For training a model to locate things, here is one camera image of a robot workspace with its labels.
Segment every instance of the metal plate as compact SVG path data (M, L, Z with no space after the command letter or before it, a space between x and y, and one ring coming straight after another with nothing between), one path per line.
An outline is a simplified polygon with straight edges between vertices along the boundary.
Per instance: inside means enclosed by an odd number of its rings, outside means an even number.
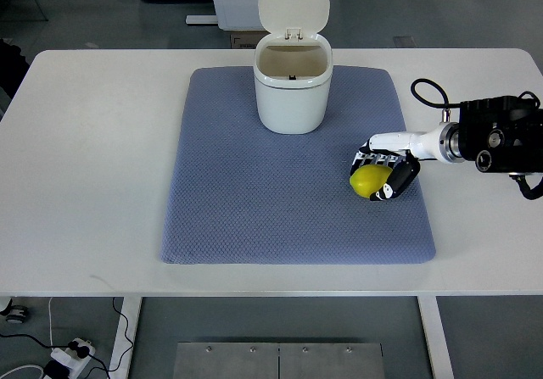
M378 343L282 343L281 379L384 379Z
M278 379L276 343L178 343L174 379Z
M174 379L384 379L378 343L179 343Z

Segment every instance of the table leg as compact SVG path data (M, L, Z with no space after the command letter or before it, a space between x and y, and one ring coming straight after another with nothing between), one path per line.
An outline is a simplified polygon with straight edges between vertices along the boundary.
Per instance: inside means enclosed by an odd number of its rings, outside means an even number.
M426 336L434 379L454 379L436 297L418 296L418 308L423 320L424 335Z
M128 329L126 329L126 321L119 315L119 325L117 326L117 334L115 336L115 344L113 346L113 352L111 354L111 361L109 362L109 369L113 370L119 364L120 357L125 353L127 349L130 348L130 343L125 338L129 337L133 342L136 341L136 329L137 329L137 320L139 319L139 311L142 306L141 297L124 297L122 302L122 314L126 315L128 319ZM126 352L125 356L122 357L120 362L119 369L115 372L109 373L111 379L127 379L128 372L130 370L130 363L132 361L132 352L134 348Z

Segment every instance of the textured mat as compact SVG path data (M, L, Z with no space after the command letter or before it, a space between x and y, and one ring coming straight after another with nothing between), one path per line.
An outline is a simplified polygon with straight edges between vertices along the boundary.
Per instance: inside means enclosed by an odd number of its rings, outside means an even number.
M191 78L165 217L167 263L400 264L435 255L418 181L370 202L350 188L357 148L403 131L384 70L334 67L322 124L305 135L267 130L250 67Z

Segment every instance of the lemon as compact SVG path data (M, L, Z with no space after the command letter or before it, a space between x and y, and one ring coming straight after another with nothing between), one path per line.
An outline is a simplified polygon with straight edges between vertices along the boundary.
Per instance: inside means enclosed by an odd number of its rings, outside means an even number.
M358 195L370 198L384 185L391 172L392 169L387 165L366 164L353 173L349 183Z

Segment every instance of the open lid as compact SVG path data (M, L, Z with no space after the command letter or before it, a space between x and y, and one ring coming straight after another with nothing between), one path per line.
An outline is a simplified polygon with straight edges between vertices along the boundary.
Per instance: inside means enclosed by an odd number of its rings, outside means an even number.
M287 28L318 33L328 22L330 0L258 0L262 26L271 33Z

